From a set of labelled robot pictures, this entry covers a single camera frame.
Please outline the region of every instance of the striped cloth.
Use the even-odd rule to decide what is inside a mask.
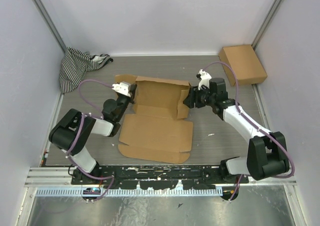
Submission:
[[[90,55],[88,51],[82,53],[68,47],[59,74],[61,92],[64,94],[73,91],[84,80],[86,72],[99,70],[110,62],[113,59],[107,54]]]

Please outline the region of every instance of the white wall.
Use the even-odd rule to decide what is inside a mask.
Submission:
[[[42,1],[68,46],[119,55],[251,44],[274,0]]]
[[[32,0],[0,2],[0,224],[11,226],[40,161],[63,53]]]
[[[273,129],[284,132],[312,225],[320,222],[320,2],[284,0],[257,54],[259,86]]]

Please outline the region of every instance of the black mounting plate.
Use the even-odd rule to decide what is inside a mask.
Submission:
[[[189,189],[215,189],[215,184],[233,184],[234,178],[223,180],[219,174],[217,165],[144,165],[144,166],[122,166],[111,165],[101,166],[101,177],[114,176],[114,183],[111,189],[133,190],[140,188],[147,190],[149,187],[154,190],[166,188],[174,189],[181,180],[184,190]],[[105,188],[110,184],[110,180],[91,180],[79,171],[74,170],[71,184],[73,185],[103,185]],[[241,183],[248,183],[247,178],[242,178]]]

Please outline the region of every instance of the table surface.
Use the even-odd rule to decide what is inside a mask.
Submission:
[[[88,72],[86,79],[96,79],[112,84],[117,74],[134,74],[157,78],[188,80],[191,85],[197,85],[196,74],[210,62],[218,61],[218,56],[118,56],[114,62],[104,68]],[[212,77],[222,77],[230,98],[235,97],[235,87],[231,87],[223,67],[215,64],[207,69]],[[115,98],[115,93],[97,83],[89,82],[81,87],[83,95],[95,105],[101,106],[109,98]],[[262,124],[255,95],[251,85],[240,86],[238,100],[243,109],[258,123]],[[71,108],[84,113],[98,114],[86,104],[78,91],[67,93],[59,112],[58,120]],[[130,106],[126,113],[133,113]],[[193,121],[192,151],[184,164],[219,164],[221,160],[246,156],[248,146],[240,134],[229,124],[212,113],[210,107],[191,109],[186,120]],[[103,137],[91,134],[86,147],[90,154],[101,165],[126,164],[146,165],[160,164],[159,162],[131,159],[123,156],[118,150],[119,133],[114,137]],[[51,145],[46,165],[68,165],[64,153]]]
[[[241,186],[220,197],[36,197],[28,226],[294,226],[283,186]]]

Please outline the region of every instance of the cardboard box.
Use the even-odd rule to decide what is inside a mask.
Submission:
[[[134,75],[117,75],[116,82],[136,83],[135,114],[126,114],[119,151],[126,157],[181,164],[190,156],[193,123],[184,120],[183,101],[189,82]]]
[[[234,70],[239,85],[262,83],[267,77],[251,45],[223,47],[219,53],[220,60]],[[232,72],[223,66],[231,86],[236,84]]]

